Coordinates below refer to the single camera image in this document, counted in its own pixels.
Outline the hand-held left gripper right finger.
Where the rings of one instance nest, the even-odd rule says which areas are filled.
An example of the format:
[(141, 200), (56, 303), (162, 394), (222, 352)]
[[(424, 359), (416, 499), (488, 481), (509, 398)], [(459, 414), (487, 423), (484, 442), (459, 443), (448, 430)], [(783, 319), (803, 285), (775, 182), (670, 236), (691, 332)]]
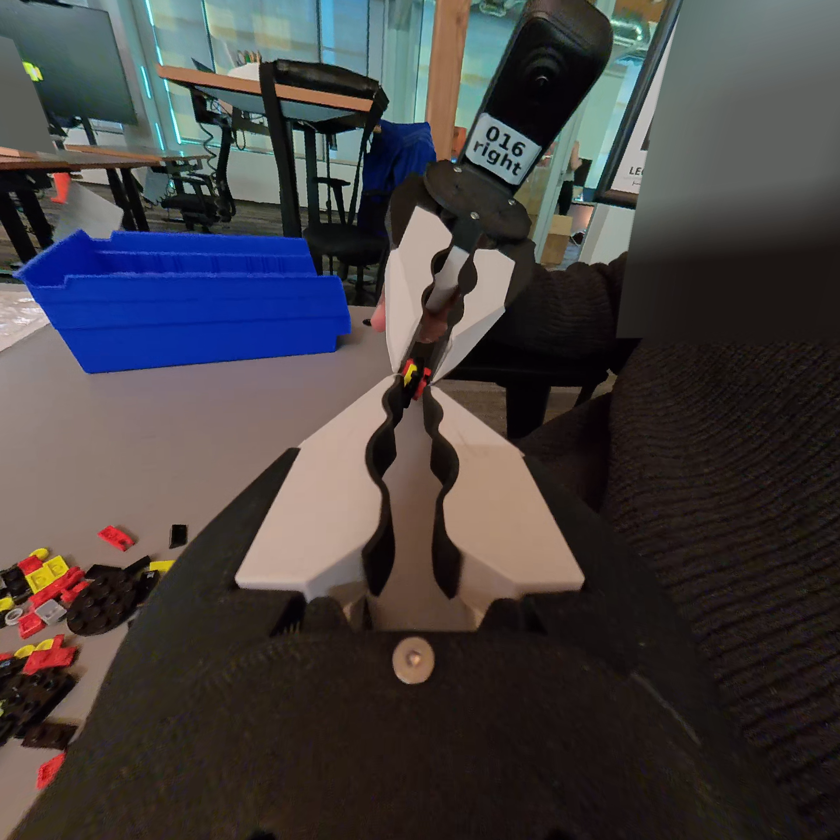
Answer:
[(522, 452), (440, 388), (423, 420), (435, 502), (434, 578), (480, 625), (491, 604), (578, 592), (585, 576)]

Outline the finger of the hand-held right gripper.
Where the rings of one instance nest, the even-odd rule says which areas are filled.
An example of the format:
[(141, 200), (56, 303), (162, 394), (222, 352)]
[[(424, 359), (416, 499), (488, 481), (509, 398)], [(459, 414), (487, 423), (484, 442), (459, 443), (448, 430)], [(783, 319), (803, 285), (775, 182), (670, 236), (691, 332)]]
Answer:
[[(431, 383), (449, 375), (504, 313), (514, 268), (515, 262), (496, 249), (478, 248), (472, 254), (462, 248), (451, 249), (442, 269), (435, 275), (427, 298), (427, 311), (439, 314), (459, 291), (463, 312), (437, 343)], [(466, 277), (467, 269), (476, 271), (476, 284), (471, 291), (462, 291), (458, 281)]]
[(448, 255), (453, 237), (434, 213), (415, 206), (402, 240), (385, 267), (385, 338), (392, 372), (398, 374), (424, 316), (424, 294), (434, 285), (434, 261)]

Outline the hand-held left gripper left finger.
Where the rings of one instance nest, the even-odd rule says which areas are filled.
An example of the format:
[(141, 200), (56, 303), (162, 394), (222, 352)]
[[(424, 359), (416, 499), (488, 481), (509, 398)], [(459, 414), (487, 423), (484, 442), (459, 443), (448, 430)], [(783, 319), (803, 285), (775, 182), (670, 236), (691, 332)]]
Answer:
[(305, 439), (235, 575), (243, 590), (328, 597), (371, 625), (395, 559), (386, 471), (396, 458), (397, 379), (386, 377)]

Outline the long black red yellow lego assembly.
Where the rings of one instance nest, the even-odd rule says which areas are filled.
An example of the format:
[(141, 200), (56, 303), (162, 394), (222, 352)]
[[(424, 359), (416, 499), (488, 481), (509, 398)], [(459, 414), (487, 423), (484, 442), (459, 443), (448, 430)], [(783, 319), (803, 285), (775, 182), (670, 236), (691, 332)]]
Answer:
[(408, 408), (410, 403), (418, 401), (432, 378), (432, 371), (420, 357), (409, 358), (402, 368), (402, 405)]

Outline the pile of lego pieces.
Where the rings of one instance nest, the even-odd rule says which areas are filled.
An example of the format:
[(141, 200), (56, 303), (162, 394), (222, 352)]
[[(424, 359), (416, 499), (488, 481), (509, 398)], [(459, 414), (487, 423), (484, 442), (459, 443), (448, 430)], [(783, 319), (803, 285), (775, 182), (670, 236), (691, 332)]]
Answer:
[(2, 568), (2, 630), (19, 643), (1, 655), (1, 745), (50, 753), (36, 793), (54, 780), (79, 729), (55, 712), (79, 682), (81, 639), (128, 627), (174, 562), (144, 555), (83, 568), (44, 547)]

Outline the person's right hand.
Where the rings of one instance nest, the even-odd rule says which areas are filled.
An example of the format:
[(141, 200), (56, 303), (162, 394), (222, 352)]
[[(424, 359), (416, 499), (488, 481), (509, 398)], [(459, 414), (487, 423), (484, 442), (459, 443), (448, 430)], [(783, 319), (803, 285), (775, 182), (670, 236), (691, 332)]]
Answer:
[[(415, 341), (419, 343), (435, 343), (446, 333), (448, 329), (448, 314), (453, 307), (453, 302), (446, 303), (438, 311), (423, 310), (423, 316), (419, 323)], [(385, 332), (385, 298), (382, 297), (371, 316), (371, 327), (378, 333)]]

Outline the small cardboard box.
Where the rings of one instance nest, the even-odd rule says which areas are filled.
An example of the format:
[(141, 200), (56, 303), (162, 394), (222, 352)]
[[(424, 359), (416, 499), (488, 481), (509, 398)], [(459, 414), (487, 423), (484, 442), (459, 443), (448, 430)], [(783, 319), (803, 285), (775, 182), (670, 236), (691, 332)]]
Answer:
[(564, 262), (565, 253), (571, 241), (574, 219), (571, 215), (551, 216), (548, 232), (537, 261), (549, 268), (557, 268)]

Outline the blue jacket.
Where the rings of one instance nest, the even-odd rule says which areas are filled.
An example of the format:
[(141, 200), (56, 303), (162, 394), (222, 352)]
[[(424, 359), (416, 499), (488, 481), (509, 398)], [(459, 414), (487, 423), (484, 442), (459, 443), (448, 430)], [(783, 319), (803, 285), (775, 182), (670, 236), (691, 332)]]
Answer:
[(394, 190), (409, 175), (423, 175), (437, 159), (428, 122), (382, 120), (364, 153), (358, 226), (370, 233), (384, 230), (384, 216)]

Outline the empty blue plastic storage bin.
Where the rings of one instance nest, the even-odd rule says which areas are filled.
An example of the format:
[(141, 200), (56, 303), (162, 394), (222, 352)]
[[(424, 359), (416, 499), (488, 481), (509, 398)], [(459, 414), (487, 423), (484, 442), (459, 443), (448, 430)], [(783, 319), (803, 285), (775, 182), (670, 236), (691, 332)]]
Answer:
[(352, 333), (302, 238), (78, 230), (15, 277), (88, 374), (330, 353)]

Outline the black bag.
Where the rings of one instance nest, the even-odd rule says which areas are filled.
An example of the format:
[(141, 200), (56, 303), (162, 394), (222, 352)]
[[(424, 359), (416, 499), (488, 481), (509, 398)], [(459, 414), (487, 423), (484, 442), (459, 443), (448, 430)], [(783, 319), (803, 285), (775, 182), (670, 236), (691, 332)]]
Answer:
[(322, 134), (375, 130), (388, 106), (378, 80), (346, 68), (292, 59), (262, 62), (258, 80), (272, 78), (279, 95), (282, 118), (298, 128)]

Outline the standing desk wooden top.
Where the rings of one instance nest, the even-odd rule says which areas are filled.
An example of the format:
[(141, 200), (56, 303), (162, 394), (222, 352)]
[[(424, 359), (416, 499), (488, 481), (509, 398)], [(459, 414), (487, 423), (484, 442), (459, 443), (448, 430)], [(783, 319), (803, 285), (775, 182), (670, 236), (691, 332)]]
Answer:
[[(236, 132), (262, 133), (268, 137), (279, 179), (282, 231), (285, 236), (296, 238), (301, 236), (302, 226), (301, 190), (295, 165), (294, 132), (302, 133), (304, 140), (308, 212), (314, 209), (315, 204), (318, 204), (320, 210), (320, 186), (318, 194), (309, 186), (312, 177), (319, 176), (317, 137), (334, 140), (342, 133), (322, 134), (314, 128), (298, 128), (284, 120), (279, 112), (277, 100), (280, 94), (286, 91), (293, 92), (293, 89), (277, 88), (270, 77), (259, 81), (257, 71), (262, 62), (243, 65), (237, 68), (236, 72), (226, 76), (211, 70), (190, 70), (161, 65), (156, 67), (156, 72), (163, 81), (172, 82), (189, 92), (194, 118), (201, 128), (206, 129), (212, 125), (219, 128), (221, 145), (215, 165), (220, 161), (228, 162)], [(362, 135), (353, 174), (351, 199), (345, 207), (351, 222), (355, 220), (362, 194), (361, 172), (365, 149), (374, 132), (356, 130), (361, 131)]]

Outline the grey flat board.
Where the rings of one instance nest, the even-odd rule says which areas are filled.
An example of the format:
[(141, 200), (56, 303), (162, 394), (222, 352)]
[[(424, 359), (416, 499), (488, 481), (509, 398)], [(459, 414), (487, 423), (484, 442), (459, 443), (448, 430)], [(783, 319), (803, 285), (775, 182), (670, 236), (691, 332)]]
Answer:
[(123, 210), (119, 205), (71, 181), (52, 238), (57, 243), (79, 230), (91, 238), (109, 238), (122, 225)]

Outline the low wooden table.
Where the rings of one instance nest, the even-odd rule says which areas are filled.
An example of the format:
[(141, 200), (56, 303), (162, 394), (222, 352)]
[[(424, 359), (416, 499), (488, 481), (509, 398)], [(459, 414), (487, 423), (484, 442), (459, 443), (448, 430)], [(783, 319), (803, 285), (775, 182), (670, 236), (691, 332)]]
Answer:
[(49, 153), (2, 149), (1, 221), (18, 261), (36, 257), (35, 246), (18, 212), (22, 207), (41, 248), (53, 243), (53, 229), (39, 204), (37, 190), (47, 177), (89, 170), (108, 175), (112, 196), (129, 230), (148, 232), (149, 225), (132, 171), (162, 165), (165, 155), (151, 150), (107, 149), (98, 145), (74, 146), (71, 150)]

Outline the black monitor screen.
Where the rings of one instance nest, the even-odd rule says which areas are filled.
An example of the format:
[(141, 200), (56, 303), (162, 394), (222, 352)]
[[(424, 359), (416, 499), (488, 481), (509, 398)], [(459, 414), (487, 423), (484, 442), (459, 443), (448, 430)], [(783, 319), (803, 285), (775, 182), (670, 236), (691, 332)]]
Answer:
[(46, 2), (1, 2), (11, 39), (48, 114), (139, 124), (108, 13)]

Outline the black chair frame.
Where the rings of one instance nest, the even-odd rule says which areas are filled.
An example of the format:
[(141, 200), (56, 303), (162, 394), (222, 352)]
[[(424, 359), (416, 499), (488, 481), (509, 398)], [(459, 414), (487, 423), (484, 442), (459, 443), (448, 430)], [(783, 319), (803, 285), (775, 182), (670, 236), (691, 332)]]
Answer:
[(577, 389), (574, 406), (588, 402), (608, 373), (621, 370), (637, 343), (636, 339), (622, 339), (612, 350), (574, 360), (569, 355), (531, 352), (483, 339), (446, 378), (502, 387), (506, 392), (507, 437), (518, 440), (543, 425), (554, 387)]

